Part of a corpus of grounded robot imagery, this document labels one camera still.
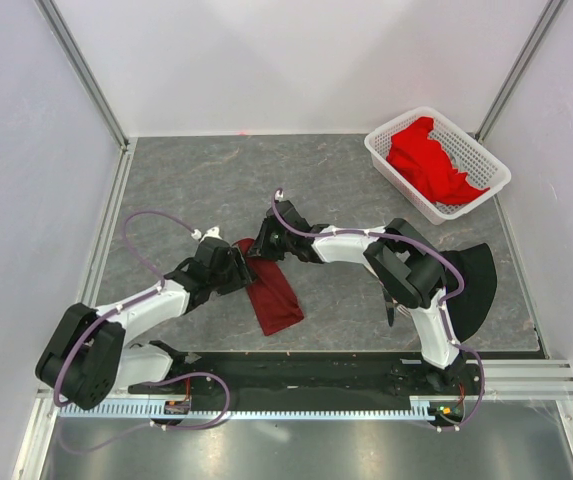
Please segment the dark red cloth napkin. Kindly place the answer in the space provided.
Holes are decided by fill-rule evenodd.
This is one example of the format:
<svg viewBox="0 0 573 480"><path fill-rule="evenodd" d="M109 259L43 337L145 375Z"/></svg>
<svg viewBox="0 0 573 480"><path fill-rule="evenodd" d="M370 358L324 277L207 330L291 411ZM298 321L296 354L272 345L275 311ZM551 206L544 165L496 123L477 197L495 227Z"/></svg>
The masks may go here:
<svg viewBox="0 0 573 480"><path fill-rule="evenodd" d="M301 322L305 316L299 300L276 262L250 257L254 240L244 238L235 245L240 248L256 280L246 287L262 333L271 336Z"/></svg>

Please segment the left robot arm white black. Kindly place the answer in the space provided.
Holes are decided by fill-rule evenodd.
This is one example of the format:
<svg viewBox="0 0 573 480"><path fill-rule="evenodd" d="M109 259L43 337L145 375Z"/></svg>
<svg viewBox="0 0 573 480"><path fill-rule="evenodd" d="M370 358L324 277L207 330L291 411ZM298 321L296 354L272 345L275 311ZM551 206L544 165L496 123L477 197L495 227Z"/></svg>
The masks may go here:
<svg viewBox="0 0 573 480"><path fill-rule="evenodd" d="M174 362L169 347L151 342L129 351L127 344L165 321L192 312L212 294L234 293L255 278L239 242L207 237L194 256L152 287L97 308L83 303L68 307L35 374L53 388L58 407L73 404L90 410L113 390L138 384L177 392L186 371Z"/></svg>

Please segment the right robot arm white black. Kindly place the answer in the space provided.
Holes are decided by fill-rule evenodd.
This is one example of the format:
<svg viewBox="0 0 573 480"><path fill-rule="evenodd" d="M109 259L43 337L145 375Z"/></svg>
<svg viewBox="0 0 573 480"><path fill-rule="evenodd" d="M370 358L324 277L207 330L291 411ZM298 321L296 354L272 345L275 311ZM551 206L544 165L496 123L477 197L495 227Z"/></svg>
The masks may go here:
<svg viewBox="0 0 573 480"><path fill-rule="evenodd" d="M278 201L266 213L259 234L248 250L251 257L280 261L287 254L302 262L344 262L365 267L393 302L405 307L420 338L428 363L424 381L433 392L449 392L460 381L454 363L458 350L452 329L444 324L438 302L445 294L445 267L421 249L430 243L402 218L371 229L309 224L289 201Z"/></svg>

